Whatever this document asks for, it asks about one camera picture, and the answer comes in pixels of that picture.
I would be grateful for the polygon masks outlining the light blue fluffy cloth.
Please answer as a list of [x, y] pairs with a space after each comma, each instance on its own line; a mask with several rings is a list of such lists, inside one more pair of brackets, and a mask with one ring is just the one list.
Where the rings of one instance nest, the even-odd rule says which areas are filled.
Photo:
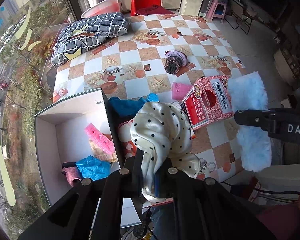
[[235, 122], [239, 125], [237, 141], [241, 145], [242, 166], [247, 171], [260, 172], [271, 165], [271, 142], [266, 123], [268, 97], [258, 72], [230, 78], [228, 94]]

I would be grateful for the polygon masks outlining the pink sponge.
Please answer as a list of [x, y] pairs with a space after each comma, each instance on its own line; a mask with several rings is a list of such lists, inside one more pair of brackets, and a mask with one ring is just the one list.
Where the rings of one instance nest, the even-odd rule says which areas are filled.
[[186, 94], [190, 91], [191, 85], [174, 82], [172, 84], [172, 99], [183, 100]]
[[112, 155], [115, 152], [114, 143], [101, 133], [92, 123], [90, 123], [84, 130], [89, 139], [95, 142], [96, 145], [104, 152], [109, 155]]

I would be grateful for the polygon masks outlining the cream polka dot scrunchie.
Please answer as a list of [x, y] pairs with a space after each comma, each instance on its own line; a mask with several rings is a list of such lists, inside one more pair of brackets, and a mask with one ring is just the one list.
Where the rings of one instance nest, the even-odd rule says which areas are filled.
[[196, 178], [200, 159], [191, 153], [192, 129], [183, 111], [171, 103], [147, 102], [138, 111], [130, 128], [133, 144], [143, 151], [142, 194], [151, 203], [168, 196], [155, 190], [155, 173], [170, 160], [172, 166]]

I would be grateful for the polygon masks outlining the purple striped knit hat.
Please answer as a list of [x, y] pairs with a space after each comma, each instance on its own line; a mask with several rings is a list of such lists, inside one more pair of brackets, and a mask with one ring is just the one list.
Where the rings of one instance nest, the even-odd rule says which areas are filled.
[[177, 74], [182, 67], [188, 64], [187, 56], [177, 50], [169, 50], [165, 52], [167, 57], [164, 68], [168, 74]]

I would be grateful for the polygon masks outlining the beige fuzzy sock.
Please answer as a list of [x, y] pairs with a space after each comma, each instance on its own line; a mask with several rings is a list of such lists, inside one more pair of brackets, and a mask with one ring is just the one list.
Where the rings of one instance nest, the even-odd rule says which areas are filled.
[[89, 139], [89, 144], [91, 147], [91, 150], [93, 152], [93, 156], [101, 161], [107, 161], [109, 163], [114, 163], [118, 161], [117, 155], [114, 152], [112, 155], [107, 154], [104, 152], [101, 148], [99, 148], [95, 142]]

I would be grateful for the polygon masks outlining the person's jeans leg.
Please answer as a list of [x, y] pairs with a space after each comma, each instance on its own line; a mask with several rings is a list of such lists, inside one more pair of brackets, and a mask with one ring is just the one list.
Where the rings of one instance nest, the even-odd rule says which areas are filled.
[[155, 234], [151, 239], [177, 239], [173, 203], [151, 207], [150, 211]]

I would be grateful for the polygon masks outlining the white peach drink carton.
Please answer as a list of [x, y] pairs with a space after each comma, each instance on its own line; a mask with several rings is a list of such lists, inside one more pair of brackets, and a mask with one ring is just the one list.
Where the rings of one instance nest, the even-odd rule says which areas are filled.
[[131, 119], [127, 122], [121, 123], [118, 128], [118, 138], [123, 147], [123, 152], [125, 154], [125, 158], [130, 158], [136, 155], [137, 147], [134, 142], [132, 142], [130, 135], [130, 128], [133, 124], [134, 119]]

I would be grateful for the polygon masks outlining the white open storage box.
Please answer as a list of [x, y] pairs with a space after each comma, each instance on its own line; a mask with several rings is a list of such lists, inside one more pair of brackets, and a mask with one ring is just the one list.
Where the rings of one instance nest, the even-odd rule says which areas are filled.
[[34, 120], [39, 172], [50, 205], [71, 188], [62, 174], [62, 163], [93, 153], [84, 131], [89, 124], [111, 135], [116, 150], [120, 146], [108, 99], [100, 88], [61, 99], [36, 114]]

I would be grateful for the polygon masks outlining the red patterned tissue box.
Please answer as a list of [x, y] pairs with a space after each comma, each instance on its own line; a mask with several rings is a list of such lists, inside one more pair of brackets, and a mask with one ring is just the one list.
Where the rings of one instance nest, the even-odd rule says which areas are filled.
[[226, 75], [201, 77], [190, 88], [182, 100], [181, 108], [192, 129], [197, 130], [234, 116], [228, 80]]

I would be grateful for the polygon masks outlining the dark blue plastic bag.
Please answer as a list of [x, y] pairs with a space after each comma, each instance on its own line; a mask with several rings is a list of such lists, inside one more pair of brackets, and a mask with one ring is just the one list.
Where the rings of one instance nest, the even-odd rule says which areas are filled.
[[111, 97], [108, 100], [111, 108], [120, 118], [135, 116], [147, 102], [159, 102], [159, 97], [155, 93], [150, 93], [147, 98], [139, 98], [139, 100], [120, 99]]

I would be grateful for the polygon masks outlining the pink plastic stool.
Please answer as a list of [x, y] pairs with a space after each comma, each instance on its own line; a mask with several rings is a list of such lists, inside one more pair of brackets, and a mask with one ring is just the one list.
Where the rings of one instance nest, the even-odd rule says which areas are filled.
[[227, 0], [219, 2], [218, 0], [212, 0], [210, 9], [207, 12], [206, 18], [213, 20], [214, 18], [219, 18], [221, 23], [224, 22], [226, 15]]

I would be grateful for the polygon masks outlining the checkered tablecloth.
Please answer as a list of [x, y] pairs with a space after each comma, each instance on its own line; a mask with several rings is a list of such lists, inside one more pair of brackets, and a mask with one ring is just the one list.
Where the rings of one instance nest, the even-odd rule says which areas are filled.
[[[146, 15], [129, 18], [128, 33], [58, 67], [53, 100], [101, 88], [107, 97], [138, 100], [150, 93], [173, 102], [174, 82], [191, 85], [203, 76], [239, 77], [245, 67], [217, 27], [187, 15]], [[188, 64], [173, 75], [164, 68], [165, 52], [177, 50]]]

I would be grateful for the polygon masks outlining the grey plaid pillow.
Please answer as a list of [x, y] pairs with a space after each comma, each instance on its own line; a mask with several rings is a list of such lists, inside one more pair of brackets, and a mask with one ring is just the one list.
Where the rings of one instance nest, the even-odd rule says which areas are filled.
[[106, 40], [128, 33], [130, 21], [121, 12], [84, 18], [63, 28], [53, 47], [51, 63], [58, 68], [95, 49]]

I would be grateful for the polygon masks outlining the pink plastic basin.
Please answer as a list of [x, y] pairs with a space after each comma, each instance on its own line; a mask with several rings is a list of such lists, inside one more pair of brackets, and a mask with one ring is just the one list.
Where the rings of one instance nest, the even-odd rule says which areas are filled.
[[120, 0], [104, 0], [97, 3], [97, 5], [83, 12], [81, 19], [111, 12], [120, 12]]

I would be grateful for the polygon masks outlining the black folding chair frame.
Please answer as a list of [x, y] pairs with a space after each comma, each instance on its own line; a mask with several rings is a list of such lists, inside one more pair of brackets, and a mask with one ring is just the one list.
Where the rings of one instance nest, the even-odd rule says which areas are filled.
[[234, 30], [241, 29], [245, 35], [248, 35], [252, 26], [254, 17], [251, 16], [245, 6], [236, 0], [228, 1], [229, 9], [226, 10], [224, 20]]

